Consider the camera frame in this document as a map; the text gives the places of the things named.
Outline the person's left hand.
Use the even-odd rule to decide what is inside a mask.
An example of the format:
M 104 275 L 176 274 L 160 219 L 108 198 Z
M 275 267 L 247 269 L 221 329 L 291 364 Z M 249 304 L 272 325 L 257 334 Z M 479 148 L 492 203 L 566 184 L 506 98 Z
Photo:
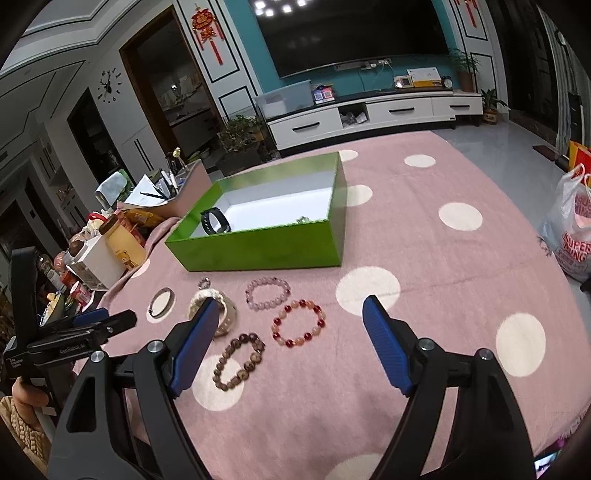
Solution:
M 45 407 L 49 403 L 47 394 L 26 383 L 22 377 L 18 377 L 12 386 L 12 397 L 15 407 L 23 420 L 34 422 L 35 410 Z

